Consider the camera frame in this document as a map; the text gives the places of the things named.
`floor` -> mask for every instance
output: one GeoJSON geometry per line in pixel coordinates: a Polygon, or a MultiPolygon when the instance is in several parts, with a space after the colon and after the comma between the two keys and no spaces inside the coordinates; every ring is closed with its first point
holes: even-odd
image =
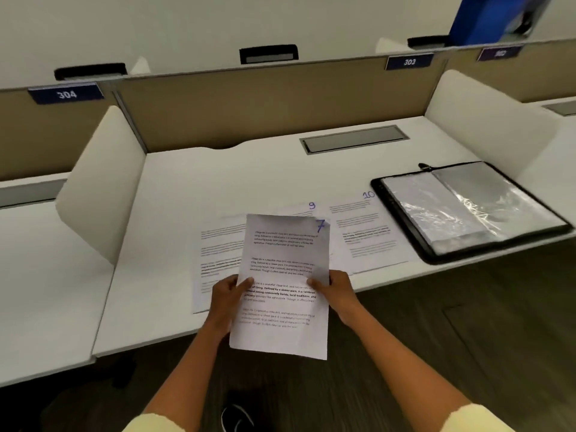
{"type": "MultiPolygon", "coordinates": [[[[576,241],[359,294],[401,341],[512,428],[576,430],[576,241]]],[[[225,400],[263,430],[410,431],[351,331],[330,314],[328,361],[220,346],[203,431],[225,400]]],[[[3,431],[119,432],[191,336],[0,389],[3,431]]]]}

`shoe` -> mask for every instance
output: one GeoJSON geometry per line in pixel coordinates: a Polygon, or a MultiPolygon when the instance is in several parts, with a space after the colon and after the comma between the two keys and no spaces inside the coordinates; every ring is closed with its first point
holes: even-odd
{"type": "Polygon", "coordinates": [[[254,421],[241,406],[231,404],[224,407],[220,414],[220,422],[224,432],[254,431],[254,421]]]}

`pale yellow sleeve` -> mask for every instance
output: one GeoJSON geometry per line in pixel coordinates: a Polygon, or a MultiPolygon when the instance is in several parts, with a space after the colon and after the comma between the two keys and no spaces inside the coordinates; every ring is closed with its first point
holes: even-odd
{"type": "Polygon", "coordinates": [[[514,432],[504,421],[481,405],[462,406],[453,412],[440,432],[514,432]]]}
{"type": "Polygon", "coordinates": [[[184,432],[184,429],[161,415],[142,414],[129,422],[124,432],[184,432]]]}

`beige partition panel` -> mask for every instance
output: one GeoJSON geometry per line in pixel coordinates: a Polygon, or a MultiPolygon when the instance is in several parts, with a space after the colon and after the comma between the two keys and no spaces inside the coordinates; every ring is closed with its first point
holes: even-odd
{"type": "Polygon", "coordinates": [[[385,56],[123,80],[150,152],[231,147],[262,137],[423,115],[448,52],[385,71],[385,56]]]}
{"type": "Polygon", "coordinates": [[[0,91],[0,181],[72,169],[110,105],[105,99],[38,105],[27,90],[0,91]]]}
{"type": "Polygon", "coordinates": [[[522,102],[576,95],[576,40],[527,43],[517,57],[503,60],[476,61],[480,51],[454,52],[446,69],[462,72],[522,102]]]}

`person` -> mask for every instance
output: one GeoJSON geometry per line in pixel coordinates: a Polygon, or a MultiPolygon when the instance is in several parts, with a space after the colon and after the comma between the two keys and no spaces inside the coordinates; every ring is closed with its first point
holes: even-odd
{"type": "MultiPolygon", "coordinates": [[[[150,400],[143,414],[124,432],[196,432],[220,341],[230,326],[249,278],[220,280],[212,289],[210,311],[192,344],[150,400]]],[[[488,409],[473,404],[428,364],[388,332],[358,301],[345,272],[330,270],[330,285],[309,279],[342,322],[360,338],[366,351],[415,432],[511,432],[488,409]]],[[[239,405],[222,411],[224,432],[257,432],[257,425],[239,405]]]]}

